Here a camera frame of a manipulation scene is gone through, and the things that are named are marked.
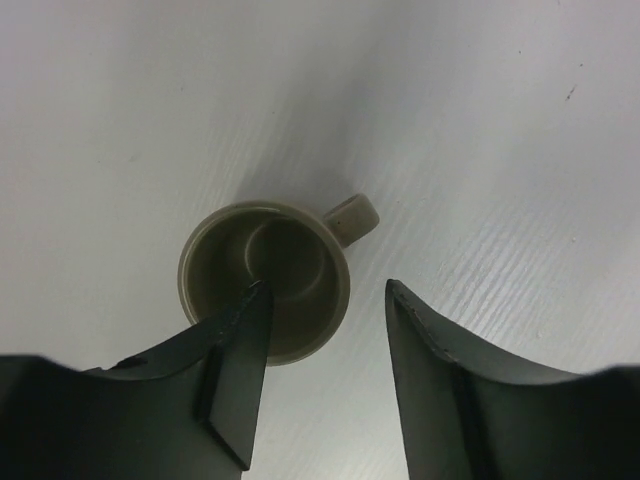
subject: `table surface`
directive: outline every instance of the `table surface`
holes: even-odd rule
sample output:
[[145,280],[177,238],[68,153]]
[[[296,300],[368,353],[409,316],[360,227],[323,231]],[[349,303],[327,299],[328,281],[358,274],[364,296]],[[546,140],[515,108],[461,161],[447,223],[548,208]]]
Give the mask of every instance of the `table surface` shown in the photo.
[[110,366],[188,326],[177,263],[209,213],[361,191],[382,222],[348,314],[267,371],[245,478],[407,478],[387,278],[542,363],[640,361],[640,3],[0,12],[1,351]]

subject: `cup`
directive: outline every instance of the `cup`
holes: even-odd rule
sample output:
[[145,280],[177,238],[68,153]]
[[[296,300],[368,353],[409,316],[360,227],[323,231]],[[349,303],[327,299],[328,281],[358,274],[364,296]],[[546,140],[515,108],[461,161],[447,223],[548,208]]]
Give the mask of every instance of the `cup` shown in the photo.
[[327,343],[347,311],[351,287],[343,249],[379,221],[363,194],[323,217],[262,200],[222,208],[184,246],[178,268],[182,308],[197,323],[266,280],[274,295],[267,364],[301,360]]

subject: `mug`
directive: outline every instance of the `mug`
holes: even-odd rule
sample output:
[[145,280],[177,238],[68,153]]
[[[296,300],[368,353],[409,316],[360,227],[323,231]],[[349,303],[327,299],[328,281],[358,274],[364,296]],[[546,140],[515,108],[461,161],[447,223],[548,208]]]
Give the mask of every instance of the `mug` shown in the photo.
[[222,208],[184,246],[178,268],[182,308],[197,323],[266,280],[274,296],[267,364],[301,360],[329,341],[347,311],[351,287],[343,249],[379,221],[363,194],[323,217],[262,200]]

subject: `stain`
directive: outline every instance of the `stain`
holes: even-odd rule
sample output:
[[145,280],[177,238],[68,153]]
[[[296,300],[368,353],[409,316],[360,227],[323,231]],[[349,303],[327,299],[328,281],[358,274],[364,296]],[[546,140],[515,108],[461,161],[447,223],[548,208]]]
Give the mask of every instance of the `stain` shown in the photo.
[[578,84],[576,83],[573,88],[571,89],[571,91],[569,92],[569,95],[567,95],[567,98],[564,99],[565,102],[568,102],[569,100],[571,100],[571,95],[573,95],[573,92],[576,91],[576,87],[578,86]]

